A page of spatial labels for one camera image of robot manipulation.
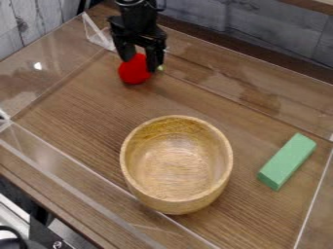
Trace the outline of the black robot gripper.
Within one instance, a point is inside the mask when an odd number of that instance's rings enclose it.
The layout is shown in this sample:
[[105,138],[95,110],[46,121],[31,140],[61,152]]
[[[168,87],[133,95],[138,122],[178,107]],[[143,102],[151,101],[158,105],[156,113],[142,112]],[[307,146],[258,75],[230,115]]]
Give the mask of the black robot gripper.
[[168,3],[158,5],[158,0],[115,0],[119,15],[109,17],[113,38],[119,57],[129,62],[135,54],[138,39],[153,40],[145,46],[146,64],[154,73],[165,64],[168,35],[158,27],[158,15],[168,8]]

